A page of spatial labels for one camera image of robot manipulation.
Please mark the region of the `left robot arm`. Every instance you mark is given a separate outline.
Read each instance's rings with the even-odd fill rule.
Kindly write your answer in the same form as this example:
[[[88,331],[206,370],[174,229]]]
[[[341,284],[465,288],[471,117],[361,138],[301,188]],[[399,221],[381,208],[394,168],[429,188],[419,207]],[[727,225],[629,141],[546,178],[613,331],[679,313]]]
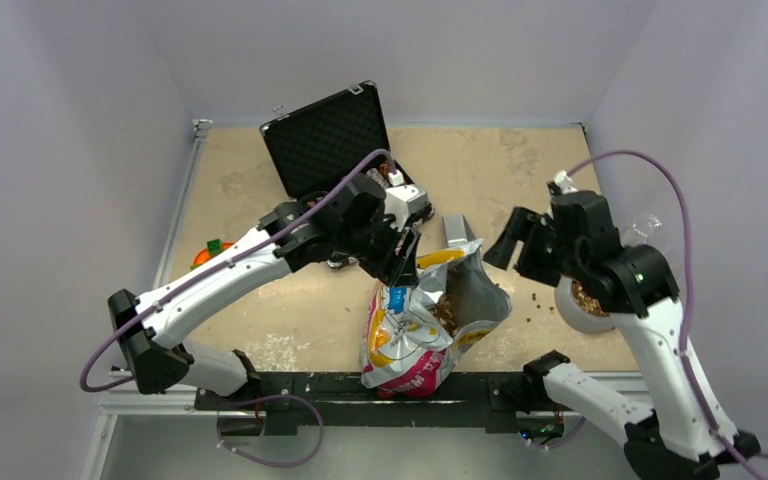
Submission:
[[[356,259],[386,286],[416,285],[416,223],[429,206],[420,186],[383,188],[358,174],[318,200],[279,204],[231,247],[166,286],[111,295],[117,343],[137,390],[151,395],[189,385],[232,408],[249,407],[258,395],[251,361],[198,344],[190,334],[251,291],[335,253]]]

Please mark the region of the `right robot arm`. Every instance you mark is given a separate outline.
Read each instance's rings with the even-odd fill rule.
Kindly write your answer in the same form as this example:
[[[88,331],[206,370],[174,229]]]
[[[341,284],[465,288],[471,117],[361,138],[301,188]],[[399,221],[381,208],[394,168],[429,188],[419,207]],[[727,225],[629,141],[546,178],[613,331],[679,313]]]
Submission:
[[[529,404],[578,412],[622,448],[642,479],[716,479],[722,465],[760,453],[757,437],[719,408],[680,338],[686,308],[666,258],[648,245],[623,245],[603,196],[558,194],[546,214],[515,208],[484,259],[553,287],[578,282],[622,334],[651,398],[635,402],[554,351],[523,368]]]

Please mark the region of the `grey metal scoop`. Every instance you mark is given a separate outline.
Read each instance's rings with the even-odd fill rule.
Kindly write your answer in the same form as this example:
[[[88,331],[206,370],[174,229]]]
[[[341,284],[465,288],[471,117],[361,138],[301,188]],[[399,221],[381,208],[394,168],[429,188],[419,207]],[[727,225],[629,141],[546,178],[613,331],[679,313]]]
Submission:
[[[477,239],[463,214],[450,214],[442,219],[444,242],[454,248]]]

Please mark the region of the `pet food bag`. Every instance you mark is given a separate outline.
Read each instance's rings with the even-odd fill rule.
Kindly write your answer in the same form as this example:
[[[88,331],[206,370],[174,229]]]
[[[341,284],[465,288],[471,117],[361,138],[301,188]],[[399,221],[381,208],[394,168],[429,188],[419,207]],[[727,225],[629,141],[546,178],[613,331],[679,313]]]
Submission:
[[[481,239],[418,259],[415,287],[377,287],[360,349],[360,382],[384,398],[434,393],[511,312],[486,273]]]

